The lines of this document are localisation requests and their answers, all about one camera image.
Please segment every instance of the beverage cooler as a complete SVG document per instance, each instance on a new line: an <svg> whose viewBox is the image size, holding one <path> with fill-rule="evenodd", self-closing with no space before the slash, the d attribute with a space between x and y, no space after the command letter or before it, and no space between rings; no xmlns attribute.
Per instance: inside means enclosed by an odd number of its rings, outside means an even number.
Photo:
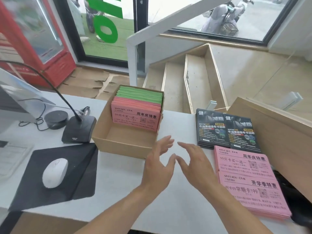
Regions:
<svg viewBox="0 0 312 234"><path fill-rule="evenodd" d="M0 0L0 59L26 63L54 86L76 68L47 0ZM0 64L30 84L48 86L26 67Z"/></svg>

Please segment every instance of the qr code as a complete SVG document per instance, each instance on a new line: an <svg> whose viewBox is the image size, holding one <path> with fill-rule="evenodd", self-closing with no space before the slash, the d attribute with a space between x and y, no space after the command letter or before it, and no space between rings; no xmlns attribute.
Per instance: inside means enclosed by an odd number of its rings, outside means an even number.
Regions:
<svg viewBox="0 0 312 234"><path fill-rule="evenodd" d="M261 198L269 198L269 196L268 196L268 193L267 193L267 190L266 189L261 189L261 188L258 188L258 190L259 190L259 194L260 194L260 197Z"/></svg>
<svg viewBox="0 0 312 234"><path fill-rule="evenodd" d="M248 162L249 162L250 168L258 169L257 162L255 161L248 161Z"/></svg>

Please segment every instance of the black mouse pad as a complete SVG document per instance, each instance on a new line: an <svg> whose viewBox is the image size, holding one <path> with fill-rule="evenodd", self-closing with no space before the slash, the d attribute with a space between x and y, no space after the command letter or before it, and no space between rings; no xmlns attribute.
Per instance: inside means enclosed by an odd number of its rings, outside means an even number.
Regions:
<svg viewBox="0 0 312 234"><path fill-rule="evenodd" d="M33 151L9 210L20 211L94 195L97 153L94 143ZM66 175L58 187L45 188L43 171L58 158L68 160Z"/></svg>

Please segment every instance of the cardboard box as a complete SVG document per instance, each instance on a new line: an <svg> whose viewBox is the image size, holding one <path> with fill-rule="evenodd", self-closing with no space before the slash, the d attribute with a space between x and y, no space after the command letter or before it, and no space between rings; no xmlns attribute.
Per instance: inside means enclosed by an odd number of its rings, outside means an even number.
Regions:
<svg viewBox="0 0 312 234"><path fill-rule="evenodd" d="M92 139L101 152L115 153L129 157L145 159L157 140L159 125L162 120L164 94L162 91L145 89L163 94L161 117L157 132L140 129L133 126L113 123L111 103L119 90L120 85L107 101L92 133Z"/></svg>

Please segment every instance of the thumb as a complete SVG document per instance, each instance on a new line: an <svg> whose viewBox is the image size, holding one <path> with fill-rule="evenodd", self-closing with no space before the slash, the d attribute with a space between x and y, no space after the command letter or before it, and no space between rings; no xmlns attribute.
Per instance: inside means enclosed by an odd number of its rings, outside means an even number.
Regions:
<svg viewBox="0 0 312 234"><path fill-rule="evenodd" d="M176 159L177 159L177 162L179 163L179 165L181 167L181 170L182 170L183 174L185 175L187 170L188 170L188 165L186 164L184 159L181 158L180 156L177 156Z"/></svg>
<svg viewBox="0 0 312 234"><path fill-rule="evenodd" d="M174 170L174 165L175 165L175 159L176 159L176 155L175 153L173 153L168 161L168 164L166 165L166 168L170 169L170 170Z"/></svg>

